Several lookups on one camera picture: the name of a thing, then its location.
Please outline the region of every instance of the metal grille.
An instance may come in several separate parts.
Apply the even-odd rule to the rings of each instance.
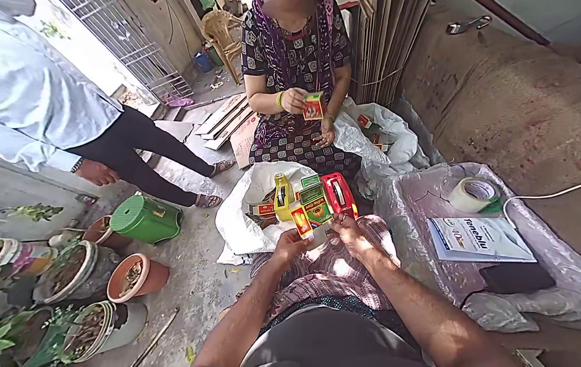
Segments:
[[[127,21],[118,0],[61,0],[163,103],[193,94],[161,48]]]

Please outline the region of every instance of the white shirt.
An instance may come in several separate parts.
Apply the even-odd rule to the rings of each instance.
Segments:
[[[0,10],[0,158],[70,171],[64,149],[99,137],[123,112],[48,41]]]

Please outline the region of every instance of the green container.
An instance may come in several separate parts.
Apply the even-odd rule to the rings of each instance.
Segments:
[[[109,226],[123,236],[154,244],[180,233],[179,215],[181,211],[171,205],[134,195],[115,210]]]
[[[215,64],[215,66],[223,66],[224,63],[222,62],[222,59],[220,58],[220,55],[218,55],[218,52],[215,50],[215,47],[211,46],[209,48],[207,48],[207,54],[209,55],[209,59],[211,59],[211,61],[213,61],[213,63]]]

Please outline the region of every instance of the packing tape roll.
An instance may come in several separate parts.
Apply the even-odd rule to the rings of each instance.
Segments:
[[[461,179],[449,194],[449,203],[461,212],[478,213],[498,197],[499,190],[494,184],[486,179],[468,177]]]

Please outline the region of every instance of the red tape dispenser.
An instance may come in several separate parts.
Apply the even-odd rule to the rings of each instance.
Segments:
[[[335,172],[321,176],[324,191],[329,199],[329,209],[332,213],[344,213],[352,218],[358,218],[358,208],[354,196],[342,174]]]

